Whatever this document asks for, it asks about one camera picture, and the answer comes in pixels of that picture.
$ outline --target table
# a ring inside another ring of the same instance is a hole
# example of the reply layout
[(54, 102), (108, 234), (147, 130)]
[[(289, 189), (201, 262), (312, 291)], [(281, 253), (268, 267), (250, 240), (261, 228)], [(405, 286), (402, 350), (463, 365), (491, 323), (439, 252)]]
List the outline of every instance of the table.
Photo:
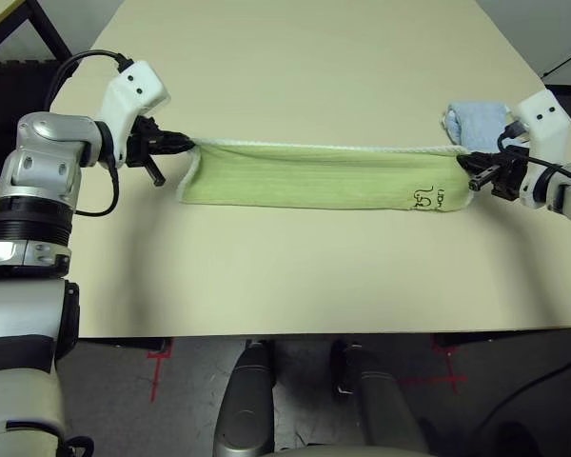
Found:
[[(157, 122), (197, 138), (437, 146), (449, 101), (542, 88), (471, 0), (127, 0), (95, 48), (148, 60), (172, 97)], [(95, 114), (114, 75), (87, 59), (53, 110)], [(81, 336), (571, 326), (571, 223), (544, 209), (184, 206), (187, 157), (157, 162), (163, 188), (121, 169), (117, 210), (75, 217)], [(79, 209), (110, 193), (84, 170)]]

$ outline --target red tape mark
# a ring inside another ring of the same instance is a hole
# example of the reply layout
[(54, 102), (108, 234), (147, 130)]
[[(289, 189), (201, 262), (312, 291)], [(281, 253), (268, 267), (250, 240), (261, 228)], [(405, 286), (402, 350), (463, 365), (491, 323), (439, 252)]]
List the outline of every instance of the red tape mark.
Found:
[(146, 354), (147, 359), (156, 359), (156, 363), (154, 365), (154, 375), (152, 376), (152, 390), (150, 391), (150, 402), (154, 403), (156, 400), (156, 392), (159, 388), (159, 378), (161, 374), (161, 363), (164, 359), (171, 358), (171, 352), (173, 351), (173, 343), (175, 340), (169, 340), (169, 346), (167, 350), (163, 352), (149, 352)]
[(450, 356), (455, 352), (457, 352), (459, 348), (457, 348), (456, 346), (442, 348), (438, 346), (438, 344), (436, 344), (433, 335), (431, 335), (431, 348), (434, 352), (443, 355), (444, 360), (446, 361), (446, 371), (448, 372), (448, 377), (445, 379), (448, 379), (450, 381), (451, 386), (453, 387), (453, 393), (455, 395), (459, 395), (457, 383), (460, 382), (460, 380), (458, 378), (463, 377), (463, 381), (467, 381), (467, 376), (455, 376), (455, 370), (453, 369), (453, 363), (450, 358)]
[(398, 383), (405, 386), (411, 384), (438, 384), (438, 383), (462, 383), (467, 381), (467, 376), (432, 376), (430, 378), (403, 378)]

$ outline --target floor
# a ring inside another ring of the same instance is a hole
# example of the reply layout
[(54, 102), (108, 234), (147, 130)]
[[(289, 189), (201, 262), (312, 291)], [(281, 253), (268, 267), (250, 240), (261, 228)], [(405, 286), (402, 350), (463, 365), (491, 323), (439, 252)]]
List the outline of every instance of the floor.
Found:
[[(329, 391), (327, 356), (335, 338), (277, 340), (277, 449), (361, 443), (353, 406), (334, 404)], [(452, 456), (464, 455), (470, 430), (504, 396), (571, 360), (571, 329), (448, 350), (425, 334), (354, 338), (390, 367), (413, 413), (435, 426)], [(97, 457), (210, 456), (222, 394), (244, 344), (245, 338), (177, 338), (161, 359), (141, 349), (79, 344), (58, 367), (71, 434), (93, 437)], [(504, 409), (480, 447), (487, 449), (494, 427), (508, 420), (529, 427), (544, 457), (568, 455), (571, 370)]]

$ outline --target blue cloth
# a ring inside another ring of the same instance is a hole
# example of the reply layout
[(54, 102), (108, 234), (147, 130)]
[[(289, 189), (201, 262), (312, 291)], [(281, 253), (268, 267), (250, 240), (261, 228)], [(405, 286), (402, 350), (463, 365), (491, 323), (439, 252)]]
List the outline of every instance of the blue cloth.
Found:
[(444, 127), (453, 143), (472, 152), (499, 152), (497, 138), (505, 128), (507, 106), (499, 102), (452, 102)]

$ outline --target green cloth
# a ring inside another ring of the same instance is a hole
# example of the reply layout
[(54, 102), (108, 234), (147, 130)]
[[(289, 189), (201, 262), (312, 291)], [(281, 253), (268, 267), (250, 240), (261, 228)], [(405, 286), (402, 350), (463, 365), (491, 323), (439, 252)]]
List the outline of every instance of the green cloth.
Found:
[(436, 209), (469, 203), (457, 146), (340, 148), (197, 142), (184, 203), (313, 209)]

